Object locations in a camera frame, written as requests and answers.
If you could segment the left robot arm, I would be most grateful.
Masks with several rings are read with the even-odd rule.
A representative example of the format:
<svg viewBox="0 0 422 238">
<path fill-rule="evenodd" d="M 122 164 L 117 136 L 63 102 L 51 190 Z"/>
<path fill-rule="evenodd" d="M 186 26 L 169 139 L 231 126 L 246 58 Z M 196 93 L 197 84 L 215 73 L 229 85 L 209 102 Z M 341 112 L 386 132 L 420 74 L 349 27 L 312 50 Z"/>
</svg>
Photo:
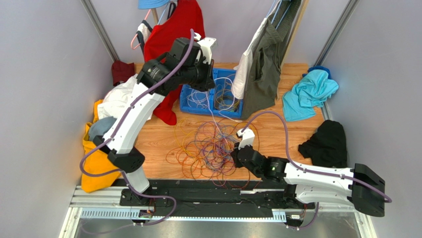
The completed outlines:
<svg viewBox="0 0 422 238">
<path fill-rule="evenodd" d="M 177 38 L 169 52 L 144 63 L 123 114 L 105 135 L 93 139 L 97 149 L 123 173 L 133 192 L 143 193 L 150 186 L 142 167 L 145 156 L 135 148 L 140 130 L 165 97 L 180 85 L 200 92 L 215 87 L 212 49 L 216 46 L 212 37 L 197 42 Z"/>
</svg>

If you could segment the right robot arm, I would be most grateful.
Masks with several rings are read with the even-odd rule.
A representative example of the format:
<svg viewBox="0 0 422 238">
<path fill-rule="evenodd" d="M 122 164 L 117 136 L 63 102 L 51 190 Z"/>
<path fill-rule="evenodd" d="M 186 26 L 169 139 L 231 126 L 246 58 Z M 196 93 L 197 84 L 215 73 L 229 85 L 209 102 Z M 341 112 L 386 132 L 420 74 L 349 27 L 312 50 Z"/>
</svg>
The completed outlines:
<svg viewBox="0 0 422 238">
<path fill-rule="evenodd" d="M 385 180 L 364 164 L 353 168 L 325 168 L 266 157 L 251 145 L 235 144 L 230 153 L 237 168 L 246 168 L 265 182 L 285 184 L 285 196 L 303 204 L 336 203 L 384 217 Z"/>
</svg>

